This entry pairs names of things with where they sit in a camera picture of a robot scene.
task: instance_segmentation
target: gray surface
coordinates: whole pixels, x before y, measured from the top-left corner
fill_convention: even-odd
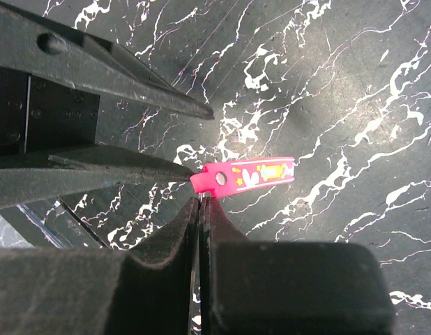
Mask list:
[[[97,142],[175,160],[294,156],[295,182],[226,198],[251,239],[352,241],[375,254],[396,334],[431,334],[431,0],[14,1],[118,41],[215,121],[102,99]],[[113,248],[170,220],[189,185],[72,206]]]
[[[32,248],[4,218],[0,216],[0,248]]]

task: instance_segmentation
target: round hole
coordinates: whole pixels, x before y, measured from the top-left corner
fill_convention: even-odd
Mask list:
[[[227,175],[223,172],[218,172],[215,175],[215,180],[217,181],[217,184],[224,186],[227,184],[228,178]]]
[[[37,46],[45,54],[52,56],[68,51],[66,41],[53,35],[52,33],[42,33],[37,37]]]

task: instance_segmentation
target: pink object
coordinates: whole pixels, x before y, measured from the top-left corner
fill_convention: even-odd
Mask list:
[[[197,193],[211,192],[215,198],[294,180],[293,157],[254,158],[209,163],[190,178]]]

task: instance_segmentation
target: marble countertop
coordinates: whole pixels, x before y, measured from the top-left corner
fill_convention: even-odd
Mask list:
[[[223,200],[251,239],[367,246],[395,334],[431,334],[431,0],[14,0],[126,46],[214,121],[103,97],[96,142],[194,170],[293,156],[295,182]],[[110,247],[168,222],[190,185],[67,197]]]

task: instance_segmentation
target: marble table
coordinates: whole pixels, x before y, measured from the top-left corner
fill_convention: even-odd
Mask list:
[[[293,156],[296,180],[225,198],[249,238],[367,246],[395,334],[431,334],[431,0],[14,0],[125,45],[215,121],[101,99],[96,142],[194,170]],[[68,197],[128,249],[193,195],[125,185]]]

